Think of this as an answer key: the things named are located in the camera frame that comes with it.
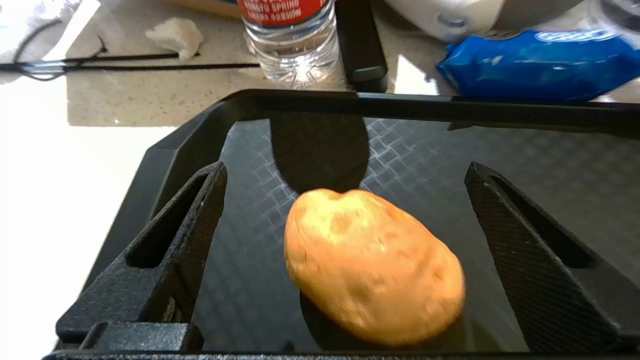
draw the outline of countertop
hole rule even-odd
[[[205,37],[190,63],[255,61],[239,21],[160,0],[14,3],[0,17],[1,61],[61,5],[64,25],[38,37],[23,60],[87,56],[99,48],[98,36],[110,54],[159,53],[145,30],[178,16],[194,20]],[[381,1],[374,12],[388,92],[454,95],[434,69],[444,44]],[[11,294],[2,307],[1,347],[6,358],[36,359],[53,348],[55,321],[80,292],[146,148],[228,94],[277,86],[260,69],[83,72],[46,83],[3,75],[0,84],[0,276]],[[599,100],[636,102],[638,86]],[[345,90],[340,68],[312,89]]]

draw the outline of white logo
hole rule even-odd
[[[542,42],[581,42],[581,41],[603,41],[614,38],[618,34],[606,30],[576,30],[576,31],[542,31],[536,34],[536,39]]]

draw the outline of black cable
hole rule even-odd
[[[27,45],[33,41],[41,32],[49,29],[55,25],[61,24],[60,19],[53,20],[36,28],[28,37],[26,37],[15,54],[13,55],[13,62],[0,64],[0,71],[5,72],[19,72],[23,76],[29,79],[37,81],[51,81],[59,78],[60,76],[72,72],[82,70],[108,70],[108,71],[166,71],[166,70],[211,70],[211,69],[240,69],[240,68],[254,68],[259,67],[257,63],[223,63],[223,64],[193,64],[193,65],[147,65],[147,66],[84,66],[84,63],[89,62],[109,62],[109,61],[136,61],[136,60],[159,60],[168,58],[177,58],[178,54],[142,54],[142,55],[121,55],[121,56],[99,56],[102,53],[108,52],[104,41],[100,36],[100,49],[87,58],[69,58],[64,60],[42,60],[42,61],[24,61],[20,62],[19,59],[22,56]],[[50,78],[38,78],[34,74],[51,74]]]
[[[38,36],[41,32],[45,31],[46,29],[49,28],[53,28],[56,25],[62,24],[62,20],[60,19],[55,19],[52,20],[44,25],[40,25],[39,27],[37,27],[31,34],[29,34],[28,37],[26,37],[18,46],[18,49],[16,49],[15,54],[13,55],[13,59],[12,62],[13,63],[17,63],[20,60],[20,57],[22,56],[22,53],[24,52],[25,48],[27,47],[27,45],[29,45],[29,43],[31,43],[33,41],[33,39]],[[30,73],[19,69],[18,72],[20,72],[23,76],[26,76],[29,79],[34,79],[37,81],[51,81],[51,80],[55,80],[58,79],[60,76],[64,75],[64,73],[60,73],[60,74],[56,74],[53,75],[50,78],[38,78],[36,76],[31,75]]]
[[[194,64],[194,65],[151,65],[151,66],[61,66],[65,71],[78,70],[108,70],[108,71],[166,71],[166,70],[211,70],[211,69],[241,69],[260,67],[255,63],[236,63],[236,64]]]

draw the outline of red bottle label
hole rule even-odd
[[[243,17],[254,24],[279,28],[303,22],[328,0],[237,0]]]

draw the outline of tray rim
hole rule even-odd
[[[296,113],[358,115],[369,118],[423,120],[438,122],[473,122],[479,125],[561,126],[575,129],[597,128],[601,131],[638,131],[640,104],[583,103],[536,104],[515,102],[477,102],[461,97],[397,95],[353,92],[312,92],[299,90],[242,90],[214,103],[172,133],[149,147],[141,160],[131,185],[125,194],[102,248],[90,270],[83,291],[136,237],[182,185],[200,168],[219,160],[228,131],[238,121],[267,119],[271,111]],[[489,114],[490,121],[478,121],[478,113]],[[207,141],[206,148],[197,147]],[[191,156],[193,147],[202,152]],[[68,350],[54,352],[52,359],[74,358]],[[199,359],[208,359],[202,353]],[[407,359],[428,359],[430,356],[406,354]],[[517,356],[495,354],[492,357]],[[301,354],[283,356],[261,354],[269,359],[300,358]],[[251,357],[234,354],[231,358]],[[338,354],[329,356],[338,359]],[[370,359],[365,355],[348,355],[352,359]],[[382,359],[384,354],[374,356]],[[598,356],[610,358],[612,355]]]

